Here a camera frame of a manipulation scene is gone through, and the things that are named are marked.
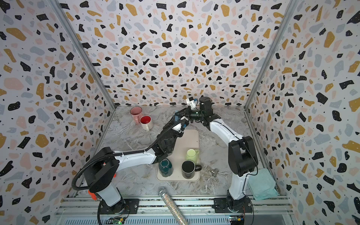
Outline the light green mug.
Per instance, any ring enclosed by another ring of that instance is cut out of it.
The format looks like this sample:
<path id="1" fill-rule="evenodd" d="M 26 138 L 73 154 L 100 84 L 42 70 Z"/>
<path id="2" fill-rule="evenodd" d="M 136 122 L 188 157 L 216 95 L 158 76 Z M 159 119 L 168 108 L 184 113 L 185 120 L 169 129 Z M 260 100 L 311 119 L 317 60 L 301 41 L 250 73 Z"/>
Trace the light green mug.
<path id="1" fill-rule="evenodd" d="M 190 161 L 194 162 L 195 164 L 197 164 L 199 161 L 199 154 L 200 154 L 200 151 L 198 149 L 189 149 L 186 152 L 186 160 L 190 160 Z"/>

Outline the white mug red inside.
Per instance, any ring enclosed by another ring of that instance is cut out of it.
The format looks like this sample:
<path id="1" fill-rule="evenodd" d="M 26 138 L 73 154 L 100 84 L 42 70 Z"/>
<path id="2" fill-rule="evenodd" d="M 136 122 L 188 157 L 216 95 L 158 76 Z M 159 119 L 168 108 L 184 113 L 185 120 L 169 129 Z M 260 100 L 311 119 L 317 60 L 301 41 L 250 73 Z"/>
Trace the white mug red inside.
<path id="1" fill-rule="evenodd" d="M 153 128 L 153 121 L 149 115 L 141 117 L 140 124 L 142 128 L 146 131 L 150 131 Z"/>

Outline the pink mug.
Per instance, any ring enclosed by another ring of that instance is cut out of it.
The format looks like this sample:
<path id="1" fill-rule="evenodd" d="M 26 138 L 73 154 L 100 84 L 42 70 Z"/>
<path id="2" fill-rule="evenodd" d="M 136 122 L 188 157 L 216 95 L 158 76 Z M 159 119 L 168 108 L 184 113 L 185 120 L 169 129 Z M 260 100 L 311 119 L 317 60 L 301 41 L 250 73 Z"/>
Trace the pink mug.
<path id="1" fill-rule="evenodd" d="M 141 118 L 143 117 L 143 109 L 140 106 L 135 106 L 131 108 L 130 114 L 132 115 L 136 124 L 139 124 L 141 122 Z"/>

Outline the blue glazed mug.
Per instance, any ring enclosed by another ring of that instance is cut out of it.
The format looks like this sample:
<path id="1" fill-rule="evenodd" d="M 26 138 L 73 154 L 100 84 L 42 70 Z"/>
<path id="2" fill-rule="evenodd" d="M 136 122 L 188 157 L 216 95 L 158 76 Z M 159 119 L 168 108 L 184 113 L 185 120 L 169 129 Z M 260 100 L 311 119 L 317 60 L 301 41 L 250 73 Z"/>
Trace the blue glazed mug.
<path id="1" fill-rule="evenodd" d="M 180 112 L 180 111 L 175 112 L 175 114 L 174 114 L 174 122 L 175 122 L 175 124 L 180 123 L 181 120 L 182 120 L 182 117 L 183 117 L 183 112 Z"/>

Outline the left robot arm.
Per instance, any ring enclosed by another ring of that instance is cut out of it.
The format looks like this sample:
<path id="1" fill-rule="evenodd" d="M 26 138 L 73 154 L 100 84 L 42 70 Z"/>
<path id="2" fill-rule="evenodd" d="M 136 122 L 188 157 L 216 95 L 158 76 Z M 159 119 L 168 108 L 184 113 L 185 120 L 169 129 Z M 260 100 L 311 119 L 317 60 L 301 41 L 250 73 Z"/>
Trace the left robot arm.
<path id="1" fill-rule="evenodd" d="M 185 118 L 169 122 L 147 149 L 115 152 L 105 147 L 85 164 L 80 173 L 85 177 L 87 189 L 101 199 L 98 212 L 124 212 L 126 202 L 112 183 L 114 175 L 128 167 L 160 163 L 172 154 L 176 139 L 183 136 L 188 124 Z"/>

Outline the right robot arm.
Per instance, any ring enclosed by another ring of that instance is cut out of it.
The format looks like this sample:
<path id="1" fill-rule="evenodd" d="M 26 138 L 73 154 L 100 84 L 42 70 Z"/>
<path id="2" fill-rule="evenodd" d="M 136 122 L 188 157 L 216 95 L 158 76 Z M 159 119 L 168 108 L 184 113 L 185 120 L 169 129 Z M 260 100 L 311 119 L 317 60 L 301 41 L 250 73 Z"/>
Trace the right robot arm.
<path id="1" fill-rule="evenodd" d="M 232 171 L 232 181 L 227 191 L 225 207 L 231 212 L 244 210 L 249 202 L 246 188 L 250 176 L 257 175 L 258 159 L 254 140 L 242 136 L 225 124 L 221 117 L 213 112 L 213 102 L 209 97 L 186 99 L 186 116 L 191 122 L 199 122 L 216 134 L 228 146 L 228 164 Z"/>

